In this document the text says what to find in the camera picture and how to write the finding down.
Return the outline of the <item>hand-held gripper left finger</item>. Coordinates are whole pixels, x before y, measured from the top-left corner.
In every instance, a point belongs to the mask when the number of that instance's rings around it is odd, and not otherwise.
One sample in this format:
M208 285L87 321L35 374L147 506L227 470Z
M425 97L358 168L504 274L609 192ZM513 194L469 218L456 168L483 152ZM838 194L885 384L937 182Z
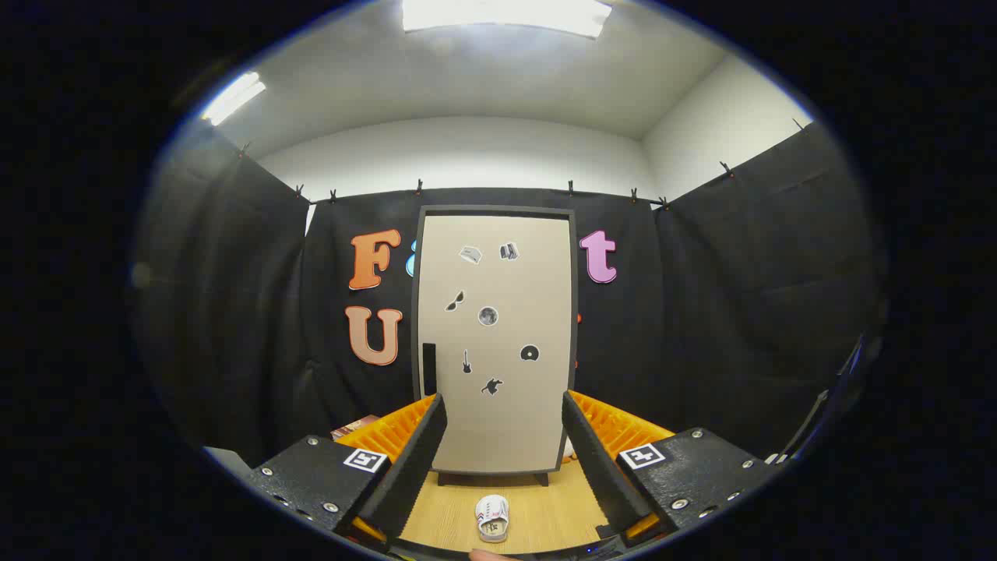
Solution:
M247 486L323 534L386 550L408 524L446 430L441 394L337 439L306 436L247 472Z

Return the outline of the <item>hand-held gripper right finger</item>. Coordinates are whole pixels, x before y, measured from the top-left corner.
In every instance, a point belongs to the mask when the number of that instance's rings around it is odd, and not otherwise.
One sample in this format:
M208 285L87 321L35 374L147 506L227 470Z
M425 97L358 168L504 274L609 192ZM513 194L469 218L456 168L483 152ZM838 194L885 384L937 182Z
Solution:
M567 390L562 424L612 535L627 546L698 527L780 473L708 429L673 432Z

